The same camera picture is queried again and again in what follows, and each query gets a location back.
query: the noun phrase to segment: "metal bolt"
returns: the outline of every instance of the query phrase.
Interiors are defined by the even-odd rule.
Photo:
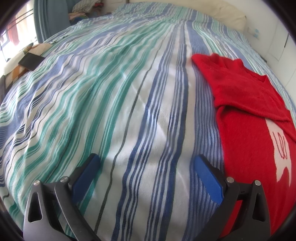
[[[60,182],[61,182],[61,183],[65,183],[66,181],[68,181],[68,177],[62,177],[62,178],[60,179]]]
[[[255,185],[260,186],[261,182],[259,180],[255,180]]]
[[[233,183],[233,182],[234,182],[234,179],[233,179],[232,177],[228,177],[228,178],[226,178],[226,180],[227,180],[227,182],[229,182],[229,183]]]
[[[36,180],[36,181],[33,182],[33,185],[34,186],[38,186],[39,184],[40,184],[40,181],[39,180]]]

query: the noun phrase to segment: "blue gripper pad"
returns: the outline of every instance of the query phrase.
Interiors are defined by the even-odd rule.
[[[81,173],[80,177],[72,187],[72,203],[80,202],[86,194],[92,180],[98,173],[101,160],[98,155],[94,155],[90,163]]]
[[[223,188],[200,156],[195,158],[194,168],[211,199],[220,205],[224,198]]]

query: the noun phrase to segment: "bed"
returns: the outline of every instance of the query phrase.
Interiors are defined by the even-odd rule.
[[[36,179],[57,181],[96,153],[102,166],[78,208],[102,240],[192,240],[217,208],[192,161],[202,153],[223,170],[223,150],[191,56],[240,58],[268,75],[296,124],[289,94],[238,30],[140,2],[50,37],[0,107],[0,196],[18,226]]]

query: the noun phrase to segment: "red clothing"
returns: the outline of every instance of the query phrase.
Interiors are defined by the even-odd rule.
[[[248,70],[241,59],[195,54],[192,60],[213,92],[225,173],[237,182],[262,183],[273,234],[296,200],[296,131],[291,114],[268,77]],[[231,230],[235,218],[232,215],[225,231]]]

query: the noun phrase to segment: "striped pillow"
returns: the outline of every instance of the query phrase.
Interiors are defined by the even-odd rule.
[[[95,3],[99,2],[101,0],[82,0],[74,5],[72,12],[90,12]]]

